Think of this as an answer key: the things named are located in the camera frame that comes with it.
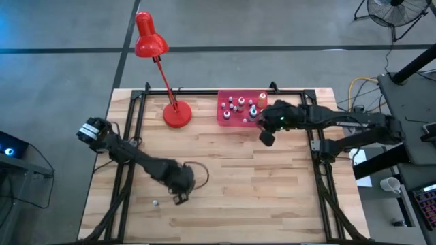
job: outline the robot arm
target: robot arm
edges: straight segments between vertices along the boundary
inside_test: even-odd
[[[320,140],[311,142],[323,161],[333,162],[343,150],[349,150],[372,143],[398,144],[402,140],[401,125],[392,116],[381,113],[335,112],[319,105],[291,105],[277,100],[260,114],[258,125],[262,132],[259,139],[267,146],[274,144],[274,133],[290,129],[325,129],[331,126],[356,127],[366,129],[362,133],[340,140]]]
[[[97,153],[107,150],[109,157],[119,164],[134,162],[141,165],[152,179],[176,194],[176,205],[188,200],[188,195],[195,185],[193,171],[189,166],[181,165],[174,159],[150,157],[131,142],[122,140],[120,135],[112,130],[112,125],[101,118],[88,119],[76,135]]]

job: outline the concrete floor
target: concrete floor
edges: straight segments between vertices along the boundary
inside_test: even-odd
[[[17,244],[76,239],[95,155],[75,133],[88,117],[105,116],[114,82],[121,88],[142,88],[145,82],[154,88],[164,87],[150,60],[129,53],[124,63],[120,54],[126,40],[132,36],[133,47],[138,36],[136,28],[126,36],[134,2],[0,0],[0,53],[10,49],[51,52],[0,55],[0,111],[5,115],[0,131],[35,144],[56,169],[50,208],[25,206]],[[384,57],[390,45],[389,29],[372,20],[352,22],[359,3],[144,0],[139,9],[152,13],[157,30],[171,47],[303,46],[292,52],[170,52],[162,56],[162,64],[175,88],[263,87],[275,81],[280,87],[333,87],[337,101],[341,101],[347,98],[353,78],[384,73]],[[418,44],[433,44],[435,23],[436,17],[430,13],[397,42],[395,48],[401,45],[401,49],[390,54],[388,70],[402,68],[423,52],[416,49],[421,47]],[[358,48],[322,50],[324,46],[342,45]],[[40,50],[47,48],[66,50]],[[71,53],[76,48],[84,50]],[[92,48],[108,49],[96,53]],[[435,62],[426,67],[434,68]],[[374,88],[368,83],[362,92]],[[379,96],[375,91],[356,104],[368,106]],[[48,185],[41,181],[32,200],[44,203]],[[376,215],[379,205],[365,200],[363,205],[368,224],[381,224],[369,227],[371,237],[404,241],[404,233],[392,236],[384,232],[390,220]]]

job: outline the lamp shade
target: lamp shade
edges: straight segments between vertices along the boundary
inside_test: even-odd
[[[139,30],[139,38],[135,45],[136,56],[156,57],[169,50],[165,39],[156,32],[153,19],[148,12],[136,14],[136,26]]]

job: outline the floor stripe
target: floor stripe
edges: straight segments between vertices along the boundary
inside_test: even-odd
[[[123,51],[121,52],[120,61],[118,62],[118,67],[116,68],[114,83],[112,84],[112,90],[115,88],[119,88],[121,84],[121,78],[123,77],[125,61],[127,60],[127,55],[129,54],[131,37],[134,33],[135,16],[136,13],[138,13],[140,2],[141,0],[135,0],[133,10],[131,11],[129,28],[127,28],[127,33],[125,35]]]
[[[394,50],[427,49],[432,44],[398,44]],[[389,50],[390,45],[316,45],[316,46],[193,46],[170,47],[169,52],[271,52],[271,51],[351,51],[351,50]]]
[[[433,12],[433,14],[436,16],[436,7],[435,7],[435,2],[433,1],[432,3],[430,3],[430,10]]]
[[[0,54],[98,54],[121,53],[127,58],[127,53],[135,52],[135,48],[4,48]],[[398,44],[394,50],[427,49],[432,44]],[[359,51],[359,50],[389,50],[390,45],[313,45],[313,46],[192,46],[170,47],[169,52],[267,52],[267,51]]]
[[[98,54],[122,51],[122,48],[0,48],[0,54]]]

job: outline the red board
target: red board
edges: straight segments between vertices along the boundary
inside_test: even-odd
[[[258,107],[259,95],[265,94],[265,102],[263,107]],[[230,109],[229,97],[233,98],[233,105],[239,106],[238,99],[240,97],[244,98],[244,110],[242,112],[233,112]],[[249,100],[253,101],[253,105],[256,105],[256,110],[258,114],[262,109],[268,105],[268,93],[266,91],[219,91],[217,99],[217,121],[220,126],[224,127],[256,127],[255,122],[249,120]],[[224,119],[224,112],[230,112],[230,118],[228,120]]]

